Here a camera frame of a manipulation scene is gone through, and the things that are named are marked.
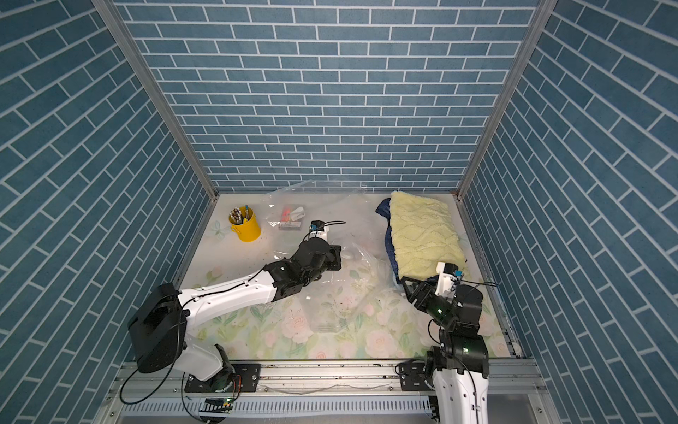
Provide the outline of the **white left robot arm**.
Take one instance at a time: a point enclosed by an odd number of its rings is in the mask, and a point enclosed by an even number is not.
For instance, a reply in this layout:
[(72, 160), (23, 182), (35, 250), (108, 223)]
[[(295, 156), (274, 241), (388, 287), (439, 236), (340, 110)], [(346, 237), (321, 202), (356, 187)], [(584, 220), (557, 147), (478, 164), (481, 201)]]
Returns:
[(339, 271), (341, 252), (339, 245), (311, 238), (290, 258), (252, 275), (199, 289), (157, 286), (128, 323), (138, 371), (151, 374), (171, 367), (201, 382), (214, 379), (228, 368), (224, 348), (203, 344), (191, 332), (217, 317), (299, 293), (325, 272)]

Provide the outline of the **navy blue star blanket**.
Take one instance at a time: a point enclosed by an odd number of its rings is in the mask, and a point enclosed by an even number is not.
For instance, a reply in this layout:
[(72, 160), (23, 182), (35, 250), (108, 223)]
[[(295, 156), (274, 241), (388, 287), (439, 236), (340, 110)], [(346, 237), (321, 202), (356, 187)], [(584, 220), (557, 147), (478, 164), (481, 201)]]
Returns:
[(378, 207), (376, 208), (375, 213), (378, 214), (380, 217), (383, 217), (387, 220), (387, 229), (386, 229), (385, 236), (384, 236), (385, 250), (386, 250), (389, 263), (391, 265), (391, 268), (392, 268), (394, 276), (395, 276), (395, 282), (397, 284), (400, 284), (397, 258), (395, 256), (396, 252), (395, 252), (395, 247), (394, 247), (393, 238), (392, 238), (390, 201), (391, 201), (390, 198), (383, 199), (381, 201), (381, 203), (378, 205)]

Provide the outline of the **light green fluffy blanket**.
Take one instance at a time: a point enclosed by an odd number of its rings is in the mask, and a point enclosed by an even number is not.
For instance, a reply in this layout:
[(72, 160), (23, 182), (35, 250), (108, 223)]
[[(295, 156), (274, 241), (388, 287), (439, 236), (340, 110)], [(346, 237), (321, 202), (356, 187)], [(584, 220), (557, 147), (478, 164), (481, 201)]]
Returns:
[(437, 274), (438, 263), (468, 271), (446, 203), (395, 191), (390, 196), (390, 227), (399, 277), (426, 280)]

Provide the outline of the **clear plastic vacuum bag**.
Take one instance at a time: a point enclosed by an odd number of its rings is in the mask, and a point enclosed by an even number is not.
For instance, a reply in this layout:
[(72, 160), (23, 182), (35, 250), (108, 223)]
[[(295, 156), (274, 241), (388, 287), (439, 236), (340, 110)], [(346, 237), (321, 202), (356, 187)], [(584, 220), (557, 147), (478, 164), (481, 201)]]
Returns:
[(264, 253), (314, 332), (349, 328), (393, 280), (382, 197), (365, 184), (305, 181), (266, 194)]

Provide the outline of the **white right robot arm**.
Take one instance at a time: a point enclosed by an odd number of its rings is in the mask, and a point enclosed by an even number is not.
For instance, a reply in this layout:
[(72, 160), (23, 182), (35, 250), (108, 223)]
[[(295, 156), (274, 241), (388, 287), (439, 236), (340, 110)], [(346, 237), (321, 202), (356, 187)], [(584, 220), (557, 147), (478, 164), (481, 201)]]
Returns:
[(429, 282), (404, 277), (401, 284), (411, 305), (439, 327), (426, 357), (395, 366), (401, 390), (434, 390), (432, 412), (439, 423), (487, 423), (490, 370), (480, 336), (483, 294), (461, 284), (448, 299)]

